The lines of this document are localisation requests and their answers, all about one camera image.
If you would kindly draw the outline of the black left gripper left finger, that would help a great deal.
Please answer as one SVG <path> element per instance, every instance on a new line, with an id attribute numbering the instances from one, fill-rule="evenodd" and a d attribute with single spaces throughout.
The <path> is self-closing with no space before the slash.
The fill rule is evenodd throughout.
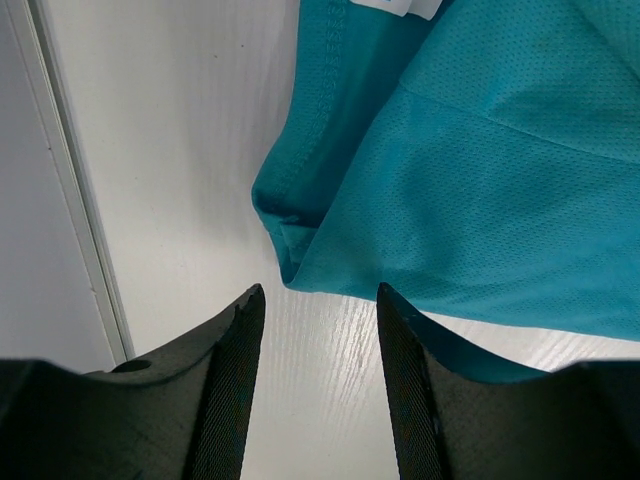
<path id="1" fill-rule="evenodd" d="M 248 435 L 264 291 L 115 369 L 1 363 L 5 479 L 237 479 Z"/>

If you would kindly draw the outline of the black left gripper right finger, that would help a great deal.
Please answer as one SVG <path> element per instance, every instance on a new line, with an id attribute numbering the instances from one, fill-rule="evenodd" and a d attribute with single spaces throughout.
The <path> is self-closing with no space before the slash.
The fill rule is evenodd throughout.
<path id="1" fill-rule="evenodd" d="M 638 477 L 637 361 L 544 372 L 473 344 L 388 284 L 376 309 L 401 478 Z"/>

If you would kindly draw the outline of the teal t shirt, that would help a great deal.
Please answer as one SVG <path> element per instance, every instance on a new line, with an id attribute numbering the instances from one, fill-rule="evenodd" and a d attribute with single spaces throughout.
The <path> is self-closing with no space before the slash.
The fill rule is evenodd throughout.
<path id="1" fill-rule="evenodd" d="M 284 284 L 639 337 L 639 5 L 300 5 L 252 188 Z"/>

